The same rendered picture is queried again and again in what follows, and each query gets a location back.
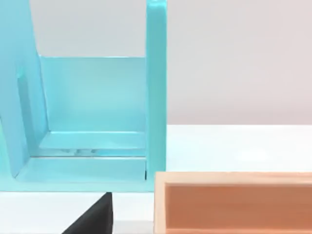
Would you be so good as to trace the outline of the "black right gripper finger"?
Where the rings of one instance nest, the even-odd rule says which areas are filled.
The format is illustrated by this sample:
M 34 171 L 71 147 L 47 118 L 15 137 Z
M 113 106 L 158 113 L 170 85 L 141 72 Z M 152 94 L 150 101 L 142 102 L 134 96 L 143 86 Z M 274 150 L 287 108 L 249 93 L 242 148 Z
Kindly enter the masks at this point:
M 113 234 L 113 196 L 105 193 L 62 234 Z

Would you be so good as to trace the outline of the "light blue rack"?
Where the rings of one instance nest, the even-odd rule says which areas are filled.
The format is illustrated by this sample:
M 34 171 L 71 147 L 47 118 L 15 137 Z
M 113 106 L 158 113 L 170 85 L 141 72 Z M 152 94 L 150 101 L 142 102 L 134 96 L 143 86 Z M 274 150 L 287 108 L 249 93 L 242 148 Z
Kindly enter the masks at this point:
M 152 192 L 166 170 L 167 0 L 142 57 L 37 52 L 29 0 L 0 0 L 0 192 Z

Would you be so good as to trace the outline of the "shallow salmon-coloured box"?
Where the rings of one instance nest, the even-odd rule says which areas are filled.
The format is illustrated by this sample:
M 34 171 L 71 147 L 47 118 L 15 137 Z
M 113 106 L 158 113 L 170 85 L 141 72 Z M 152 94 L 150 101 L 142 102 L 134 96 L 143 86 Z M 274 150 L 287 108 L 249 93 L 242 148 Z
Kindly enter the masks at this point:
M 158 172 L 153 234 L 312 234 L 312 172 Z

